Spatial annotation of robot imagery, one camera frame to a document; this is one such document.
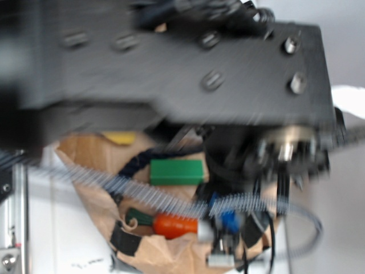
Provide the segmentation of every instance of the green block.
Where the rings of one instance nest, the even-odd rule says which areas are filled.
[[[203,182],[201,160],[151,160],[153,186],[186,186]]]

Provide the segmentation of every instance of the screw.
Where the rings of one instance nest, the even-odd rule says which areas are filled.
[[[2,186],[2,190],[4,190],[4,192],[9,192],[11,190],[11,187],[9,184],[4,184]]]
[[[300,40],[297,37],[290,36],[285,40],[284,49],[285,52],[288,54],[294,54],[298,51],[301,45]]]
[[[224,82],[223,74],[219,71],[212,70],[201,81],[204,89],[214,91],[218,89]]]
[[[86,31],[77,30],[77,31],[68,31],[63,36],[63,46],[67,48],[75,48],[84,46],[87,42],[89,42],[89,36]]]
[[[2,258],[2,264],[8,272],[11,271],[16,262],[17,259],[11,254],[7,254]]]
[[[221,35],[217,31],[208,31],[200,37],[199,44],[203,49],[209,50],[218,44],[221,40]]]
[[[307,87],[307,78],[304,73],[297,72],[294,74],[291,82],[290,89],[295,94],[302,94]]]
[[[139,44],[139,41],[135,35],[119,36],[114,39],[113,46],[116,50],[127,51]]]

